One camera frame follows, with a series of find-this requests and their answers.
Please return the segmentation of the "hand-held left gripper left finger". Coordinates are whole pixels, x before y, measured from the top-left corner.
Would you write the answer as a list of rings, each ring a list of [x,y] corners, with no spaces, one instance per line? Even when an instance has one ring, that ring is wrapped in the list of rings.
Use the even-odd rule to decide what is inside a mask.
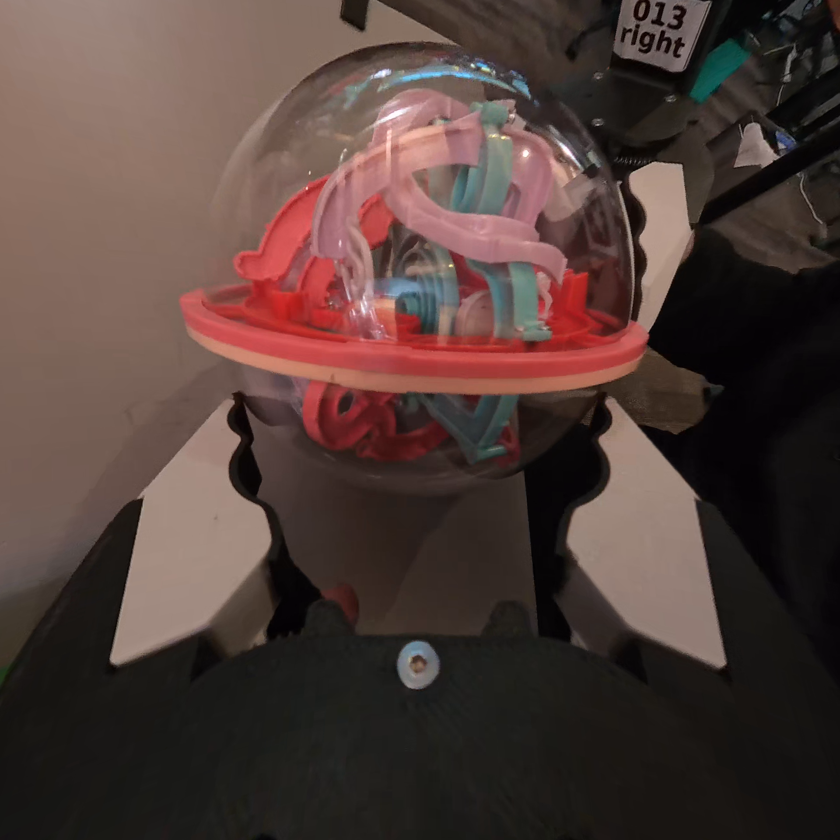
[[[123,667],[193,637],[224,657],[264,644],[277,599],[266,511],[235,487],[244,439],[228,398],[140,495],[109,662]]]

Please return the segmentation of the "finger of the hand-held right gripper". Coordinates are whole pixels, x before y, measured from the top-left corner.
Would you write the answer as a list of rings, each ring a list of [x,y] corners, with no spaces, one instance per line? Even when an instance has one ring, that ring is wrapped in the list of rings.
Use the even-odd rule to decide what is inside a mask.
[[[681,164],[652,162],[623,185],[633,249],[633,320],[653,328],[693,241]]]

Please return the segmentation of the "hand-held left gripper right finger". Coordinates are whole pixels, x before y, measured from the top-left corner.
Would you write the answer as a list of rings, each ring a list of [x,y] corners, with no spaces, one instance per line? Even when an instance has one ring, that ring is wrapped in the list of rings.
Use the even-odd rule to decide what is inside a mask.
[[[727,664],[697,496],[612,397],[596,436],[605,479],[576,505],[558,602],[572,642],[605,658],[658,644],[711,669]]]

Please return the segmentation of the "clear maze ball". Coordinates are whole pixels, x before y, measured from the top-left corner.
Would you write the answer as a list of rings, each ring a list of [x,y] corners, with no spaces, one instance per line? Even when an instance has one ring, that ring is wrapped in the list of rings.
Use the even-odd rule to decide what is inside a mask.
[[[635,371],[634,234],[592,137],[455,45],[357,49],[248,130],[187,334],[260,422],[372,488],[512,476]]]

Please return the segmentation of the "white crumpled cloth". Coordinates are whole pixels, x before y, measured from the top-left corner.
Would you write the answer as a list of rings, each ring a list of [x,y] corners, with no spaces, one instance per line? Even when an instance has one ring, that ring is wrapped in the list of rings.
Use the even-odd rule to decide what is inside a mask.
[[[740,134],[740,144],[732,164],[734,169],[749,167],[763,169],[779,159],[777,151],[766,140],[760,123],[747,123],[742,127]]]

